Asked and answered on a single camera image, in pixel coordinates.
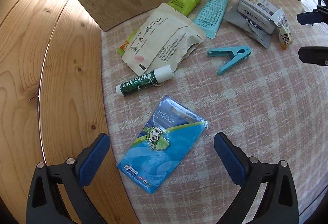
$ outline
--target cartoon character pin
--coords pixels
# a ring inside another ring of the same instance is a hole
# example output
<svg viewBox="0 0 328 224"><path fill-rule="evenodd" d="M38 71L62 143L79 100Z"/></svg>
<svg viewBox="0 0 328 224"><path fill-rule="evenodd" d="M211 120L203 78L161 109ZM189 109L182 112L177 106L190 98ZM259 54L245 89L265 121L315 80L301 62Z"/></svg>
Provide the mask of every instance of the cartoon character pin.
<svg viewBox="0 0 328 224"><path fill-rule="evenodd" d="M145 127L143 131L147 133L146 138L149 140L149 148L151 150L165 150L170 146L170 142L163 137L163 133L160 128L157 127Z"/></svg>

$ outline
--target clear plastic wrapper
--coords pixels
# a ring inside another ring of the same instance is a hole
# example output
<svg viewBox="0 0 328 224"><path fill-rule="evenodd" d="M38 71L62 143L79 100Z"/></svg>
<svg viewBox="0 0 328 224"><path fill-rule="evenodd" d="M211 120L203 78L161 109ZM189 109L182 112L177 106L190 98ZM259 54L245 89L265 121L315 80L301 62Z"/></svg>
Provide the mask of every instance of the clear plastic wrapper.
<svg viewBox="0 0 328 224"><path fill-rule="evenodd" d="M166 95L117 167L154 193L206 128L204 118Z"/></svg>

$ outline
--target pink plaid tablecloth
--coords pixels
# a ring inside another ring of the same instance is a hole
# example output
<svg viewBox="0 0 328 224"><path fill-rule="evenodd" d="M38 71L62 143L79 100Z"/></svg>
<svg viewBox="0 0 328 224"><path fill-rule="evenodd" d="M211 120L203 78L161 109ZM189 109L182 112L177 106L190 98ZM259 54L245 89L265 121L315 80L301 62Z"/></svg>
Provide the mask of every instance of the pink plaid tablecloth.
<svg viewBox="0 0 328 224"><path fill-rule="evenodd" d="M189 17L194 18L206 1ZM230 0L227 10L236 1ZM296 15L302 8L316 8L314 0L270 1L283 8L289 21L294 41L287 51L280 47L277 35L266 50L223 21L215 39L206 38L183 60L173 80L123 98L115 94L116 85L136 75L123 63L116 48L152 11L103 33L104 102L117 162L165 94L209 122L209 129L155 194L146 193L121 174L141 224L212 224L219 220L239 187L232 183L214 150L217 132L224 132L248 156L262 162L287 160L300 213L328 184L328 68L303 64L297 53L301 46L328 46L328 25L297 23ZM218 77L216 71L224 58L208 57L207 49L236 45L248 45L251 55ZM253 218L264 189L262 186L245 223Z"/></svg>

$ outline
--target lime green bottle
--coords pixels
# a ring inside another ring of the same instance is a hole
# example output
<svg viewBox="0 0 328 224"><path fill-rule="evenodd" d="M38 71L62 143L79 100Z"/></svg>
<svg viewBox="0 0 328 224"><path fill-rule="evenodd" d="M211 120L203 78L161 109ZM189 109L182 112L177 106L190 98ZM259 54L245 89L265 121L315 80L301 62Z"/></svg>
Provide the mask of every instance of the lime green bottle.
<svg viewBox="0 0 328 224"><path fill-rule="evenodd" d="M166 4L170 5L172 8L187 16L202 0L170 0ZM123 56L128 44L133 39L138 29L135 30L129 38L117 49L117 52Z"/></svg>
<svg viewBox="0 0 328 224"><path fill-rule="evenodd" d="M172 8L187 16L202 0L170 0L167 2Z"/></svg>

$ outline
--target cartoon face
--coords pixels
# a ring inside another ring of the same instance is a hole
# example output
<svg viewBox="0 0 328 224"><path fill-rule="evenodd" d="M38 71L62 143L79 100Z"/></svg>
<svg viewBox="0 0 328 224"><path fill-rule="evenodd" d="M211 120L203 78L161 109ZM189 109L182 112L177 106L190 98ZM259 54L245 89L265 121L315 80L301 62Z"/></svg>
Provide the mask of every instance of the cartoon face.
<svg viewBox="0 0 328 224"><path fill-rule="evenodd" d="M150 133L149 133L149 139L152 141L152 142L157 142L162 136L162 131L155 127L153 129L150 130Z"/></svg>

